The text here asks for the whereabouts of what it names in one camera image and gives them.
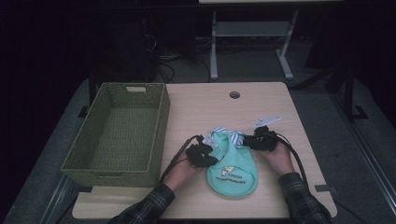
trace table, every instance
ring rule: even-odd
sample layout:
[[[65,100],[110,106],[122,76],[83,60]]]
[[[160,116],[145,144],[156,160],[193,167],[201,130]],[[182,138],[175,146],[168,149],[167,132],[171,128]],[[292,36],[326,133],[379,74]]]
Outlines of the table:
[[[168,84],[171,107],[166,130],[162,172],[184,142],[196,134],[206,135],[215,127],[253,133],[251,125],[259,118],[280,116],[269,125],[285,135],[299,154],[312,194],[336,215],[329,191],[317,192],[315,186],[326,185],[318,162],[305,134],[285,84],[268,83],[205,83]],[[238,91],[240,97],[230,97]],[[245,197],[227,197],[216,193],[206,182],[205,172],[190,185],[180,189],[176,199],[162,218],[282,218],[289,217],[277,176],[265,160],[252,151],[258,173],[257,189]],[[91,193],[78,195],[75,218],[111,218],[143,199],[150,189],[93,187]]]

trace green woven basket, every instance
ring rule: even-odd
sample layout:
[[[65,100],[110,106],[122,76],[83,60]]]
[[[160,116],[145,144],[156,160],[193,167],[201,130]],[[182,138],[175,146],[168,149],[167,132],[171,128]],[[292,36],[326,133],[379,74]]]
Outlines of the green woven basket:
[[[62,172],[82,186],[154,187],[169,107],[165,84],[104,83]]]

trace gray floor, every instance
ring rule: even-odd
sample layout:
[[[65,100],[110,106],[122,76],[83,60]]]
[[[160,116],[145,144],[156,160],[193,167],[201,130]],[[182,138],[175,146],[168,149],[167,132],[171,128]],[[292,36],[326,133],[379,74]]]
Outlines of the gray floor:
[[[281,81],[292,86],[312,77],[316,69],[304,68],[309,52],[309,40],[304,43],[293,41],[287,59],[295,75],[294,80],[286,80],[277,61],[275,48],[280,40],[265,40],[260,49],[250,49],[234,54],[219,54],[219,80],[217,82]],[[208,53],[199,54],[209,65]],[[174,83],[207,82],[208,73],[202,63],[177,60],[168,63],[175,69]],[[333,198],[352,210],[366,223],[396,223],[396,216],[378,186],[371,169],[361,153],[361,143],[356,141],[351,124],[339,111],[338,96],[324,90],[327,78],[323,78],[303,91],[291,91],[290,95],[297,108],[307,136],[318,159],[321,171],[330,187]],[[43,153],[25,183],[19,197],[12,207],[5,223],[55,223],[82,188],[70,179],[64,178],[60,167],[68,149],[78,133],[83,119],[78,113],[88,105],[87,81],[81,84],[64,115],[54,130]],[[396,131],[389,124],[381,110],[374,103],[370,92],[355,82],[355,105],[361,105],[369,119],[356,120],[352,126],[358,129],[371,149],[376,160],[389,179],[396,184],[394,160],[396,158]],[[64,194],[55,191],[59,183],[65,183]],[[359,223],[341,207],[334,223]],[[106,220],[77,220],[69,209],[61,223],[106,223]]]

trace table hole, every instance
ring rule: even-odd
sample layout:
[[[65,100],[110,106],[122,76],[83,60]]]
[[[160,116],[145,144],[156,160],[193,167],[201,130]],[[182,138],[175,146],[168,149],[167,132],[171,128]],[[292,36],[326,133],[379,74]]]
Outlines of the table hole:
[[[241,94],[237,91],[230,91],[230,97],[233,99],[238,99],[241,96]]]

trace cable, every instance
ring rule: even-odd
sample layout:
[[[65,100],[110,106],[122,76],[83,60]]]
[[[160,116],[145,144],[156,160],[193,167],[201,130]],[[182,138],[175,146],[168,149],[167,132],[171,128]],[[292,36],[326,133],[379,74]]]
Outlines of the cable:
[[[349,208],[345,207],[343,204],[339,203],[338,201],[334,200],[334,203],[340,207],[342,207],[344,210],[346,210],[350,215],[352,215],[354,218],[356,218],[360,223],[362,224],[367,224],[367,222],[365,222],[361,217],[359,217],[358,215],[356,215],[356,213],[354,213],[352,210],[350,210]]]
[[[288,148],[288,150],[291,152],[291,154],[293,154],[294,158],[297,161],[298,167],[300,169],[301,177],[302,177],[304,183],[308,186],[308,180],[306,179],[306,174],[305,174],[305,170],[303,167],[303,163],[301,162],[300,157],[298,156],[296,150],[294,150],[294,148],[291,146],[291,143],[289,142],[289,140],[280,133],[277,133],[276,136],[273,136],[272,134],[269,134],[269,133],[264,133],[264,135],[267,135],[269,137],[274,137],[277,141],[279,141],[280,143],[282,143],[283,145],[285,145]]]
[[[189,145],[189,143],[192,141],[192,139],[199,137],[199,135],[195,135],[191,138],[189,138],[184,145],[178,150],[177,154],[174,156],[174,158],[171,160],[169,163],[168,167],[166,167],[165,171],[163,172],[163,175],[160,178],[160,183],[163,183],[165,178],[168,176],[169,172],[172,170],[172,168],[175,167],[177,164],[177,159],[180,157],[181,153],[183,153],[184,149]]]
[[[197,46],[195,52],[199,52],[201,49],[206,49],[212,43],[212,40],[210,39],[210,37],[202,37],[201,39],[205,40],[206,42],[203,45]]]
[[[145,35],[145,37],[150,37],[150,38],[152,38],[154,40],[154,44],[152,45],[152,47],[147,49],[148,52],[152,53],[154,51],[155,47],[157,46],[157,39],[155,38],[154,35]]]
[[[206,72],[207,72],[207,74],[208,74],[208,76],[209,76],[209,78],[208,78],[208,80],[207,80],[207,82],[210,82],[210,78],[211,78],[211,76],[210,76],[210,69],[209,69],[209,67],[206,65],[206,63],[204,63],[204,61],[202,61],[201,59],[194,59],[195,61],[197,61],[197,62],[200,62],[201,64],[203,64],[204,65],[204,67],[206,68]]]
[[[186,161],[187,160],[187,158],[186,159],[183,159],[183,160],[181,160],[181,161],[178,161],[175,165],[178,165],[179,163],[181,163],[181,162],[183,162],[183,161]]]
[[[172,71],[171,77],[168,77],[168,75],[166,75],[166,73],[161,69],[161,65],[169,68]],[[170,65],[165,64],[165,63],[160,63],[158,68],[159,68],[160,75],[163,77],[164,83],[171,82],[173,80],[173,78],[175,77],[175,69],[173,67],[171,67]]]
[[[169,60],[169,61],[173,61],[174,59],[177,59],[177,58],[179,58],[179,57],[181,57],[181,54],[172,54],[172,55],[163,55],[163,56],[160,56],[160,59],[162,59],[162,60]]]

